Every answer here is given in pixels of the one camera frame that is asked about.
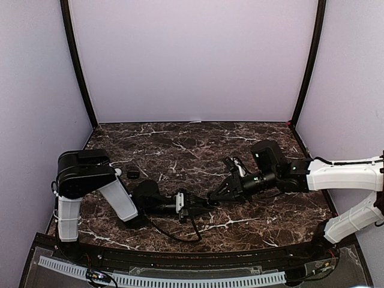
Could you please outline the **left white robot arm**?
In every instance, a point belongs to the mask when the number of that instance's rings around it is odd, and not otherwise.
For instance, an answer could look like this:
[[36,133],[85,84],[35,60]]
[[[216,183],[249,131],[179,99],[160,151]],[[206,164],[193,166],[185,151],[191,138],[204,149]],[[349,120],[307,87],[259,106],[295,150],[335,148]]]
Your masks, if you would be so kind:
[[58,158],[56,179],[51,184],[57,199],[57,236],[61,251],[72,262],[85,256],[79,237],[82,199],[97,191],[129,229],[155,227],[150,215],[177,216],[180,223],[214,210],[216,204],[180,189],[172,196],[160,194],[156,181],[142,181],[129,192],[121,180],[121,170],[112,166],[104,149],[67,151]]

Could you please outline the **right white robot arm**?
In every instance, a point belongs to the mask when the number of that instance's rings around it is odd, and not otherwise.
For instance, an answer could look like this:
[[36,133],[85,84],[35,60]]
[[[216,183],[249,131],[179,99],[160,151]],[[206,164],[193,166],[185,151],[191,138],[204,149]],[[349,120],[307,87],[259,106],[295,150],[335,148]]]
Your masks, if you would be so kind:
[[274,140],[255,143],[250,152],[258,172],[250,173],[241,160],[224,160],[230,175],[208,194],[208,202],[242,203],[276,188],[282,193],[364,191],[366,198],[344,213],[321,222],[307,245],[306,255],[319,260],[329,248],[371,224],[383,221],[383,156],[328,161],[321,157],[289,161]]

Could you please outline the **black charging case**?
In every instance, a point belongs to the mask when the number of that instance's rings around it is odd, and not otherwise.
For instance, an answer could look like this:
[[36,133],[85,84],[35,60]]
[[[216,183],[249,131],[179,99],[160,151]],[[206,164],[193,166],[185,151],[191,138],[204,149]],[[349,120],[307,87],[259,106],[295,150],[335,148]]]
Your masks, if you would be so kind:
[[212,206],[212,207],[220,207],[220,203],[219,202],[215,202],[215,201],[207,201],[208,205],[209,206]]
[[140,178],[140,172],[138,170],[129,170],[127,172],[127,178],[128,179],[139,179]]

